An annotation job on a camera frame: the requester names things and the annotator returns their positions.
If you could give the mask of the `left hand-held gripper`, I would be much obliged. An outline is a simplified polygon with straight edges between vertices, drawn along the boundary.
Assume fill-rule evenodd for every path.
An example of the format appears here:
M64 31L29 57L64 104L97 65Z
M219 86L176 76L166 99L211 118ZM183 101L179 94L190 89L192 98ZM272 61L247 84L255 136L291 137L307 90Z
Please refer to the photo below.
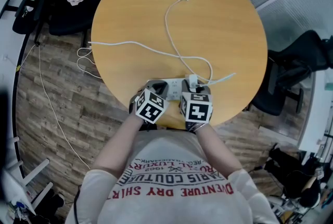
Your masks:
M130 99L129 114L134 113L146 123L155 124L166 112L169 85L164 80L149 80L146 87L140 88Z

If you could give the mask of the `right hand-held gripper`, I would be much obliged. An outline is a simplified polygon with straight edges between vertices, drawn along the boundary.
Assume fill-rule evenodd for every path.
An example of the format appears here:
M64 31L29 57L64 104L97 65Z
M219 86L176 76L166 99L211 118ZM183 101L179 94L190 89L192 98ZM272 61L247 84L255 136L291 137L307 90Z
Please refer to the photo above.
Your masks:
M182 80L180 112L185 118L186 130L190 132L208 124L213 112L210 88L200 86L198 91L199 93L192 93L188 79Z

